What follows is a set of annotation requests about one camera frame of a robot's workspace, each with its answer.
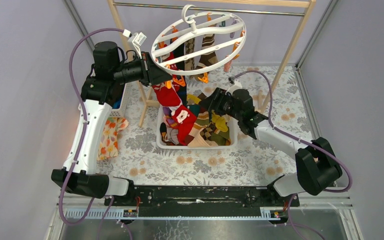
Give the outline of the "red santa sock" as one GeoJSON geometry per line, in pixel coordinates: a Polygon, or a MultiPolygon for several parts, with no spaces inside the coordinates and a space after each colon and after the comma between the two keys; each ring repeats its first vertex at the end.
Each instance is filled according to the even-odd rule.
{"type": "Polygon", "coordinates": [[[183,101],[178,94],[182,86],[174,82],[171,83],[170,88],[165,83],[155,84],[151,87],[159,104],[168,108],[169,118],[175,123],[174,129],[178,130],[177,139],[179,144],[187,146],[192,141],[189,133],[194,127],[197,117],[188,107],[183,105],[183,101]]]}

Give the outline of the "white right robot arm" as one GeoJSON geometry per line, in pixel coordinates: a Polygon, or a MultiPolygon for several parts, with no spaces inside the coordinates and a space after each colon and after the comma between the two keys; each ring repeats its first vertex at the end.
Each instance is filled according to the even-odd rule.
{"type": "Polygon", "coordinates": [[[307,141],[275,127],[267,116],[256,111],[246,89],[228,92],[218,87],[199,105],[210,113],[236,119],[245,135],[266,142],[295,160],[294,174],[281,176],[269,184],[271,189],[266,198],[273,206],[281,205],[292,194],[306,192],[316,196],[343,174],[326,139],[307,141]]]}

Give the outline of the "white round sock hanger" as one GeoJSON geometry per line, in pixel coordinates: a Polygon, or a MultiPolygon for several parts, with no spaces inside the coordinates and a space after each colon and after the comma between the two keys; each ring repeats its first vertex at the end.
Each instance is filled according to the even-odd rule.
{"type": "Polygon", "coordinates": [[[172,75],[201,77],[217,68],[229,68],[246,43],[246,23],[231,12],[192,14],[190,7],[193,5],[185,5],[181,18],[156,37],[150,51],[151,59],[172,75]],[[203,37],[209,34],[215,34],[215,45],[202,50],[203,37]],[[195,69],[201,55],[213,51],[218,63],[195,69]]]}

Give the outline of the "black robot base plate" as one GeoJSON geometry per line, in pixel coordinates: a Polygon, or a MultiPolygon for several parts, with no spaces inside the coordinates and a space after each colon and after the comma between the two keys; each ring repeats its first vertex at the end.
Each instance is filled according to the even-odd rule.
{"type": "Polygon", "coordinates": [[[161,207],[174,204],[234,204],[239,207],[286,207],[297,196],[281,196],[272,186],[134,185],[126,195],[114,196],[115,207],[161,207]]]}

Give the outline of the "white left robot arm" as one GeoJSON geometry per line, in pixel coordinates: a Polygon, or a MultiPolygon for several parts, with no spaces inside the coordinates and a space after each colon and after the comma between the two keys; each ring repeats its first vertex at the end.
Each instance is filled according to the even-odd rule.
{"type": "Polygon", "coordinates": [[[97,173],[97,158],[104,126],[114,104],[124,94],[125,85],[140,82],[146,87],[171,79],[159,68],[149,52],[136,53],[127,61],[115,42],[95,45],[91,65],[81,90],[80,117],[69,155],[61,169],[54,169],[51,180],[62,192],[101,199],[115,196],[124,206],[132,204],[135,192],[130,180],[97,173]]]}

